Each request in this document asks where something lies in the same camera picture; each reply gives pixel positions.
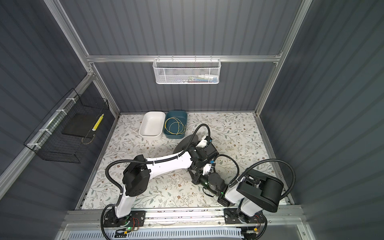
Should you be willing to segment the dark grey cable spool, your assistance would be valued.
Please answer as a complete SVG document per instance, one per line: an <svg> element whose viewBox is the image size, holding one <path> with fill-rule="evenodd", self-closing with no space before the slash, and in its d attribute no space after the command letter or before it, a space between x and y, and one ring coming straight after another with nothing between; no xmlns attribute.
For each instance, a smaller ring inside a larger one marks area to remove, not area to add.
<svg viewBox="0 0 384 240"><path fill-rule="evenodd" d="M174 149L173 153L176 154L176 153L179 153L179 152L182 152L187 146L188 146L188 143L190 142L190 140L192 140L192 143L196 143L199 141L199 138L198 136L193 136L193 135L189 135L187 137L185 137L184 139L182 139L182 141L176 146L176 148Z"/></svg>

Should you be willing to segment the teal plastic tray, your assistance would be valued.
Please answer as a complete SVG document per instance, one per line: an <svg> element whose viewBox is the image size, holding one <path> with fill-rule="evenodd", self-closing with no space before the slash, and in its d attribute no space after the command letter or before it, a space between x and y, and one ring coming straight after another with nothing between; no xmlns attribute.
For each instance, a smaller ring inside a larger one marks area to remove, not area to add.
<svg viewBox="0 0 384 240"><path fill-rule="evenodd" d="M188 114L183 110L172 110L166 114L163 133L168 139L183 139L187 129Z"/></svg>

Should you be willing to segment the white plastic tray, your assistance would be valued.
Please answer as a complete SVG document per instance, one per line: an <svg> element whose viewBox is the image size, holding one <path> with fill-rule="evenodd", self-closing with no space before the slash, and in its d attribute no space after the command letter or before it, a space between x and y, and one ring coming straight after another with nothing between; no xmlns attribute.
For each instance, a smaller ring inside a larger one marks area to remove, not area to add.
<svg viewBox="0 0 384 240"><path fill-rule="evenodd" d="M147 112L142 120L139 135L146 141L161 139L166 114L164 112Z"/></svg>

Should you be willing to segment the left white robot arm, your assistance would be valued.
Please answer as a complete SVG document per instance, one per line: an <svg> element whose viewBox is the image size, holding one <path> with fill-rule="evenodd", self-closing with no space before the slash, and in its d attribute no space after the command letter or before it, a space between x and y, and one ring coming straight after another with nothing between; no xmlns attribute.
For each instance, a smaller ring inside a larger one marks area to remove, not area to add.
<svg viewBox="0 0 384 240"><path fill-rule="evenodd" d="M209 189L209 176L214 174L215 159L219 156L212 144L211 135L199 139L197 132L193 132L180 142L179 147L180 150L169 156L150 159L138 155L132 160L118 160L107 165L105 176L118 187L120 193L116 204L109 204L103 209L102 227L136 227L139 221L132 215L132 206L137 196L147 190L150 180L163 174L185 169L193 184L201 184L206 190ZM122 163L128 166L119 184L111 177L110 169Z"/></svg>

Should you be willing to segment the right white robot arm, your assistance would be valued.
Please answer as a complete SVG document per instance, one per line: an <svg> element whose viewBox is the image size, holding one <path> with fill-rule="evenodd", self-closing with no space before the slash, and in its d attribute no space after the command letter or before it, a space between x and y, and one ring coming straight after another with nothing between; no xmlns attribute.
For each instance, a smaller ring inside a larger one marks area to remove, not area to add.
<svg viewBox="0 0 384 240"><path fill-rule="evenodd" d="M237 167L237 174L226 184L224 179L216 172L216 159L225 157L235 162L227 155L217 155L209 162L197 161L188 168L192 183L201 185L203 191L208 191L207 196L214 198L220 205L229 209L239 202L238 208L229 218L240 223L247 224L251 221L261 221L264 217L263 211L275 213L278 210L280 200L287 197L296 183L296 172L287 162L279 159L266 159L259 161L246 168L240 173ZM264 163L279 163L285 165L292 174L292 181L289 187L284 190L284 183L271 175L256 170L256 167Z"/></svg>

